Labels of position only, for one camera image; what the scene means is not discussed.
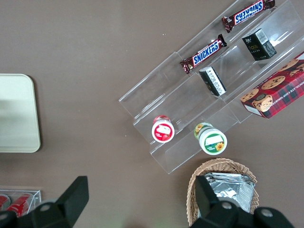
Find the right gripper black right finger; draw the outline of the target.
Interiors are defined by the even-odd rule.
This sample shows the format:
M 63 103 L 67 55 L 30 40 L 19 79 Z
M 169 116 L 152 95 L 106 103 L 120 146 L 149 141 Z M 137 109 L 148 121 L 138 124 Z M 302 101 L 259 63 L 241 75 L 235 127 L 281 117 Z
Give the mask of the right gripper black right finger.
M 253 214 L 229 201 L 220 201 L 204 176 L 197 176 L 196 199 L 201 212 L 192 228 L 292 228 L 280 211 L 259 207 Z

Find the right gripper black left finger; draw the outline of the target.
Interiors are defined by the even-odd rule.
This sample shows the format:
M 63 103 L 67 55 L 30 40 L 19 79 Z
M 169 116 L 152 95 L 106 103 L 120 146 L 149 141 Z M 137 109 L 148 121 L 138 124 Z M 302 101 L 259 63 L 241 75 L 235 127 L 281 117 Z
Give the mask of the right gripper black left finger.
M 89 200 L 88 178 L 78 176 L 55 201 L 39 205 L 20 218 L 13 211 L 0 213 L 2 228 L 72 228 Z

